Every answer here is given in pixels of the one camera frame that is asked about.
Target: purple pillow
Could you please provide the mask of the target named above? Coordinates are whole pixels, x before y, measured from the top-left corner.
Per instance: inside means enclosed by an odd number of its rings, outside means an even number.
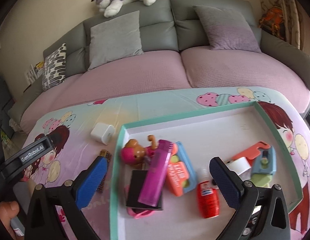
[[[206,32],[211,50],[240,49],[261,53],[244,16],[235,10],[193,5]]]

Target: red cartoon pants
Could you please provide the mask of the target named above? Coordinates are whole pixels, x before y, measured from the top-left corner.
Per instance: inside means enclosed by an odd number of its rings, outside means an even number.
[[[307,231],[308,215],[310,213],[310,193],[308,191],[308,182],[303,188],[303,200],[298,206],[289,214],[289,223],[291,229],[296,230],[297,215],[301,214],[301,233],[302,235]]]

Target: beige wall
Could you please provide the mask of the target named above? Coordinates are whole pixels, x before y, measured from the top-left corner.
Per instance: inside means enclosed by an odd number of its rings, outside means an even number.
[[[256,19],[260,0],[248,0]],[[18,99],[27,87],[24,71],[43,60],[42,51],[97,13],[90,0],[18,0],[0,33],[0,71]]]

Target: blue plastic piece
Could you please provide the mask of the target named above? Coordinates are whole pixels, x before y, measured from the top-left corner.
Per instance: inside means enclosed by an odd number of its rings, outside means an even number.
[[[263,153],[266,153],[266,157],[268,159],[268,164],[262,164]],[[260,155],[255,158],[253,167],[252,167],[252,175],[253,174],[265,174],[265,175],[275,175],[276,173],[276,151],[273,146],[271,146],[267,150],[263,150]]]
[[[98,161],[93,162],[88,168],[88,175],[85,177],[84,181],[81,183],[79,188],[76,190],[75,202],[79,209],[87,207],[91,198],[95,194],[100,182],[107,173],[107,160],[103,157],[98,157]]]
[[[191,163],[190,159],[188,158],[188,155],[187,155],[185,148],[183,147],[182,143],[177,142],[176,144],[178,146],[178,152],[176,155],[178,156],[179,160],[185,164],[185,166],[188,170],[188,173],[190,175],[190,177],[188,179],[188,182],[189,182],[188,187],[185,187],[183,189],[183,193],[185,194],[185,193],[196,188],[197,176],[196,176],[196,172],[194,171],[192,163]]]
[[[209,163],[209,172],[217,183],[228,206],[237,210],[240,206],[241,193],[215,159],[211,159]]]

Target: throw pillow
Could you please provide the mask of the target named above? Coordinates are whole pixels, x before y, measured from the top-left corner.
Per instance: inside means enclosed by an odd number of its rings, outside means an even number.
[[[143,54],[139,11],[131,12],[90,28],[88,70],[117,59]]]
[[[42,89],[52,88],[65,79],[66,74],[66,43],[45,58],[42,75]]]
[[[244,16],[235,10],[193,5],[212,50],[240,49],[261,53]]]

